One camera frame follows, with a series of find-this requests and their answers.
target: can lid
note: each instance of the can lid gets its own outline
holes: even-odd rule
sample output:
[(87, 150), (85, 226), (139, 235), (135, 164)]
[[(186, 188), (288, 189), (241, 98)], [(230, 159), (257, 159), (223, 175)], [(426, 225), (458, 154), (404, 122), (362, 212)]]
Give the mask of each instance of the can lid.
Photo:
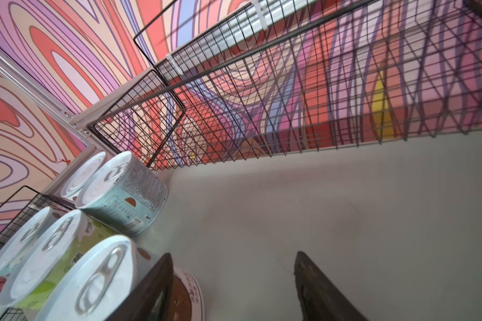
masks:
[(105, 320), (135, 285), (135, 251), (124, 235), (95, 245), (60, 281), (36, 320)]
[(31, 245), (36, 236), (45, 230), (45, 224), (48, 224), (49, 221), (47, 218), (51, 217), (52, 213), (53, 209), (51, 207), (41, 209), (14, 233), (0, 250), (0, 271), (7, 268), (9, 263), (27, 246)]
[(99, 152), (90, 159), (88, 159), (79, 169), (70, 177), (70, 179), (64, 184), (61, 191), (61, 196), (66, 198), (72, 198), (75, 196), (82, 186), (102, 165), (105, 163), (106, 154), (104, 151)]
[(83, 215), (81, 210), (74, 209), (46, 230), (4, 284), (0, 305), (19, 303), (46, 278), (75, 239)]
[(97, 170), (77, 196), (77, 207), (85, 207), (107, 193), (125, 173), (132, 155), (131, 151), (121, 152)]

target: light blue can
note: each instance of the light blue can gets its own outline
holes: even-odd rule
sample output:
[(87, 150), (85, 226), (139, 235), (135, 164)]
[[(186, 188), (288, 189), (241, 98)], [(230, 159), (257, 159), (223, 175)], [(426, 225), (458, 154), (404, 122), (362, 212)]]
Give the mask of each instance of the light blue can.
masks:
[(105, 163), (82, 187), (78, 209), (114, 230), (135, 235), (159, 215), (168, 189), (131, 151)]

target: white zip tie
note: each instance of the white zip tie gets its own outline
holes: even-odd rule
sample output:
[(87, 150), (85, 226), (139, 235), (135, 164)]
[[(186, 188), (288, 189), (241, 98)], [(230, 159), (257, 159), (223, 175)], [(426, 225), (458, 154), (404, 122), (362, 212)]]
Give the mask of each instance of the white zip tie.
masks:
[(253, 7), (255, 8), (255, 12), (259, 17), (259, 20), (261, 21), (261, 27), (263, 27), (264, 30), (268, 30), (268, 22), (266, 22), (266, 17), (264, 17), (263, 15), (263, 10), (261, 10), (261, 5), (259, 4), (259, 1), (250, 0), (250, 2), (253, 4)]
[(166, 55), (166, 60), (169, 61), (170, 64), (172, 64), (173, 68), (177, 71), (177, 74), (184, 75), (184, 72), (182, 71), (180, 66), (177, 64), (177, 62), (175, 61), (175, 58), (173, 58), (171, 53)]

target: pull tab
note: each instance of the pull tab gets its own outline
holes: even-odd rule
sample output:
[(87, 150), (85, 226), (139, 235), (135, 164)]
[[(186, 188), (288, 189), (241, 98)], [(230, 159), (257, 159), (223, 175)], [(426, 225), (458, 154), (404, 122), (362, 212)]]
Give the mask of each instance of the pull tab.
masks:
[(116, 177), (120, 176), (120, 174), (123, 172), (125, 167), (127, 167), (128, 163), (124, 163), (118, 166), (113, 167), (107, 175), (105, 175), (104, 182), (109, 182), (110, 180), (115, 179)]
[(104, 261), (98, 266), (89, 280), (82, 287), (75, 302), (75, 310), (78, 315), (90, 313), (100, 303), (105, 291), (111, 283), (112, 277), (116, 273), (121, 260), (125, 255), (127, 246), (121, 244), (107, 255)]
[(46, 242), (45, 246), (41, 249), (41, 251), (47, 251), (54, 247), (63, 237), (64, 232), (68, 229), (68, 226), (70, 226), (71, 221), (73, 220), (73, 217), (67, 218), (61, 226), (58, 227), (58, 229), (50, 236), (48, 241)]
[(36, 224), (34, 224), (31, 228), (29, 228), (25, 234), (23, 234), (23, 236), (21, 237), (20, 239), (20, 243), (23, 243), (25, 242), (26, 240), (28, 240), (34, 233), (36, 233), (37, 229), (41, 226), (41, 223), (43, 223), (43, 221), (41, 222), (38, 222)]

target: barcode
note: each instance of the barcode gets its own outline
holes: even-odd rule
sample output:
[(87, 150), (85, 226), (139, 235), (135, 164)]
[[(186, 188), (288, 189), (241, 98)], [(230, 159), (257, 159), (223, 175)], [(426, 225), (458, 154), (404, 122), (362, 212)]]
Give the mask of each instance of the barcode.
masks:
[(143, 221), (141, 221), (139, 218), (135, 217), (132, 219), (132, 221), (130, 221), (126, 226), (125, 226), (125, 229), (128, 231), (128, 232), (132, 232), (132, 231), (135, 231), (137, 230), (140, 226), (143, 225)]

